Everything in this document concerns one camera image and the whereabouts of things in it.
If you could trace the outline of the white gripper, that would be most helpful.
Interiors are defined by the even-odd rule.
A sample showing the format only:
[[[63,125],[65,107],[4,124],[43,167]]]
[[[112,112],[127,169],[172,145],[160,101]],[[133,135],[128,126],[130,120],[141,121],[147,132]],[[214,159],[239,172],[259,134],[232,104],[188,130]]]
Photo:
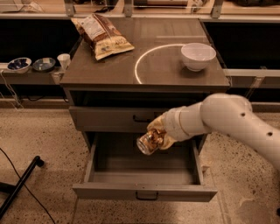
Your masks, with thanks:
[[[160,150],[167,150],[176,142],[183,142],[192,138],[180,124],[180,115],[183,109],[184,107],[171,108],[148,124],[148,131],[160,130],[166,132],[158,139]]]

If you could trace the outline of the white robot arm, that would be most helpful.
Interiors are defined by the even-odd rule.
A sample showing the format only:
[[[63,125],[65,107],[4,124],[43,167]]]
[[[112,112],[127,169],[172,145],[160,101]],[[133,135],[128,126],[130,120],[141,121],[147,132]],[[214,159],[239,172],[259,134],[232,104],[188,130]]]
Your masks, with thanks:
[[[147,129],[162,130],[173,142],[217,131],[256,150],[280,170],[280,130],[256,116],[251,103],[236,94],[211,94],[191,106],[172,108]]]

